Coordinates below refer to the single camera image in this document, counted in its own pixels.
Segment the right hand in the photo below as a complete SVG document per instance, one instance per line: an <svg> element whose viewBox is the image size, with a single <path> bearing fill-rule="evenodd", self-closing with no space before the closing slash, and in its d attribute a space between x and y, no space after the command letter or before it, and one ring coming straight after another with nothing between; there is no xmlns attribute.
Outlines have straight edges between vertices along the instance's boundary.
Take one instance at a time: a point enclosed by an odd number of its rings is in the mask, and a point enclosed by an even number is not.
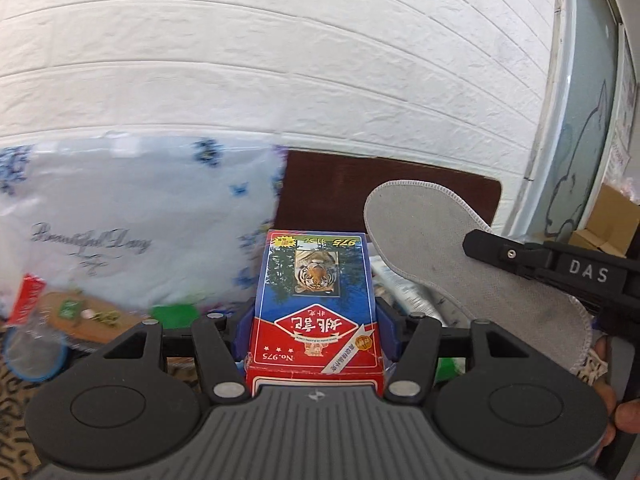
<svg viewBox="0 0 640 480"><path fill-rule="evenodd" d="M603 449L612 444L619 432L639 433L639 400L626 403L617 400L616 391L610 384L612 363L611 337L601 336L588 351L584 365L577 372L582 382L596 390L608 413L608 426L594 458L598 458Z"/></svg>

